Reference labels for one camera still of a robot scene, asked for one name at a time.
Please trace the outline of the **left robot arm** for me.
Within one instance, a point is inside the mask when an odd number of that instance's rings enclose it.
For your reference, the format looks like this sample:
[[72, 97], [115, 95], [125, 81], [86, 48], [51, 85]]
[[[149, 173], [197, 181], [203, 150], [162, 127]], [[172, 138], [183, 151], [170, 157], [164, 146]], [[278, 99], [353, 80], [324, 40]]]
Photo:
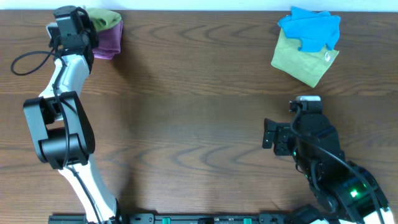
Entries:
[[119, 204], [95, 164], [95, 136], [79, 95], [94, 62], [98, 36], [88, 13], [75, 6], [53, 12], [47, 25], [55, 70], [46, 89], [26, 100], [24, 114], [35, 153], [74, 189], [84, 215], [51, 216], [50, 223], [124, 223]]

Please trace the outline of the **light green cloth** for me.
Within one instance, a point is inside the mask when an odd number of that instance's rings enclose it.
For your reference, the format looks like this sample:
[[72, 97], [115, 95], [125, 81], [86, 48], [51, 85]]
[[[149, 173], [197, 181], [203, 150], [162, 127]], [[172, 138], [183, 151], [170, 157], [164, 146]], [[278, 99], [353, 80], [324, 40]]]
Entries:
[[122, 17], [119, 13], [100, 8], [86, 8], [97, 32], [108, 30], [119, 24]]

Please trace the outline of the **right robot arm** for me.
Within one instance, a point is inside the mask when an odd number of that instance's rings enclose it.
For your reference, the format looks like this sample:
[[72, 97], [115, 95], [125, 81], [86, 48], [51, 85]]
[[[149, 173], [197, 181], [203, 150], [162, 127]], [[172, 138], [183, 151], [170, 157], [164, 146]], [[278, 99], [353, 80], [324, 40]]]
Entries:
[[264, 149], [292, 156], [295, 168], [329, 217], [341, 223], [393, 223], [389, 202], [374, 176], [347, 161], [338, 132], [321, 113], [296, 114], [291, 123], [264, 121]]

